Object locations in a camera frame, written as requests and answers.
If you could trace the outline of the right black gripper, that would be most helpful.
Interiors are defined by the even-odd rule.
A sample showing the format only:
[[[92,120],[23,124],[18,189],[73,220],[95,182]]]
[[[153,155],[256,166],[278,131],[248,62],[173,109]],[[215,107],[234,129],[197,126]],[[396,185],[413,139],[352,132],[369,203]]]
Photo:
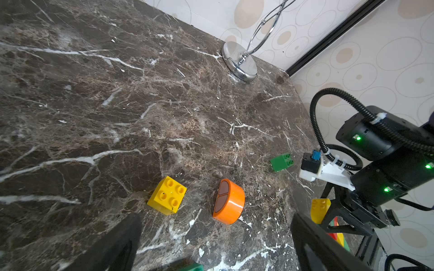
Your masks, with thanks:
[[[365,168],[360,162],[344,168],[355,171],[350,175],[354,190],[328,183],[321,195],[327,198],[332,189],[335,191],[335,199],[320,224],[327,233],[372,236],[375,229],[399,226],[394,211],[384,211],[381,205],[401,201],[411,190],[434,179],[432,155],[391,155]],[[330,226],[337,217],[347,224]]]

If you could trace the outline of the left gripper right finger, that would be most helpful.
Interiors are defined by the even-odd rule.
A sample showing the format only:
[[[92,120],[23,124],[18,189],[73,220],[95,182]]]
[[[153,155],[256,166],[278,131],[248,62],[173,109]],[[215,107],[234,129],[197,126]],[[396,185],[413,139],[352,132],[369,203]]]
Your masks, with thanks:
[[[293,216],[290,232],[302,271],[370,270],[302,213]]]

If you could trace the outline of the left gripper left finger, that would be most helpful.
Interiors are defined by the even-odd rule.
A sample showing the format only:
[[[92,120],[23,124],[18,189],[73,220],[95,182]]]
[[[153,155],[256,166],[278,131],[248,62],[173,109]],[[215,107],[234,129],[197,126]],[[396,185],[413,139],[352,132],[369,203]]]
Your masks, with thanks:
[[[130,213],[65,270],[130,271],[139,248],[141,233],[140,216]]]

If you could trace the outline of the yellow square lego back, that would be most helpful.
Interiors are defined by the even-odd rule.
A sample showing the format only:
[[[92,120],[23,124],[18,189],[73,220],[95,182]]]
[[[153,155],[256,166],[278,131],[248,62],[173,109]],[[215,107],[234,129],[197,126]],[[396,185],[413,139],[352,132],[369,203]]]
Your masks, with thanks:
[[[310,216],[314,223],[321,224],[328,209],[331,206],[331,201],[327,198],[316,198],[311,201]]]

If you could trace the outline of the yellow square lego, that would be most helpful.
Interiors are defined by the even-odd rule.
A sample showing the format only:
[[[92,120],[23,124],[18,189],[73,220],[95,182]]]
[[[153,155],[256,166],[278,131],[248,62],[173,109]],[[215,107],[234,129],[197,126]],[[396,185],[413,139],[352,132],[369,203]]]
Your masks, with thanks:
[[[337,242],[342,246],[345,247],[345,238],[342,233],[337,233]]]
[[[321,224],[328,209],[331,206],[331,201],[327,198],[316,198],[311,201],[310,216],[314,223]]]
[[[164,215],[171,215],[178,211],[187,188],[171,178],[161,180],[147,202],[155,210]]]

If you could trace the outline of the green square lego front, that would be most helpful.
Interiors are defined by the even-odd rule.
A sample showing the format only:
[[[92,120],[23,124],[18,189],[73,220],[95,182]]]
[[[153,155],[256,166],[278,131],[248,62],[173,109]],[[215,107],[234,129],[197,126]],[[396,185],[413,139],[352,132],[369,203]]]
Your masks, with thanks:
[[[345,248],[348,252],[350,252],[349,245],[348,245],[348,243],[347,243],[347,241],[346,241],[345,238],[344,238],[344,248]]]

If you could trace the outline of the green square lego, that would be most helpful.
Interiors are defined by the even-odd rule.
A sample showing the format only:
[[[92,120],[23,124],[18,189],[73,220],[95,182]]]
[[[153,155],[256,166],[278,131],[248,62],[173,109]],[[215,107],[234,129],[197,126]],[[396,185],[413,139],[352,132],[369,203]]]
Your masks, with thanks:
[[[347,241],[346,241],[345,238],[344,238],[344,248],[345,248],[348,252],[350,252],[349,245],[348,245],[348,243],[347,243]]]
[[[271,167],[274,172],[279,172],[289,167],[292,167],[294,161],[290,153],[284,153],[270,160]]]

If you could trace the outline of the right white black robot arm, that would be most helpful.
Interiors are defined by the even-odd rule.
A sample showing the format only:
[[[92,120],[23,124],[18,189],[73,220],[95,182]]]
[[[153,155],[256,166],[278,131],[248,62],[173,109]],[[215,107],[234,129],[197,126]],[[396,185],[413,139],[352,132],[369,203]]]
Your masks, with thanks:
[[[356,110],[338,131],[338,145],[325,142],[316,116],[317,103],[327,95],[342,98]],[[427,210],[405,196],[434,178],[432,120],[415,126],[379,107],[365,106],[338,88],[317,92],[309,114],[319,149],[304,154],[300,177],[325,181],[322,198],[335,193],[320,222],[322,229],[371,236],[375,229],[398,226],[396,213],[382,209],[392,200]]]

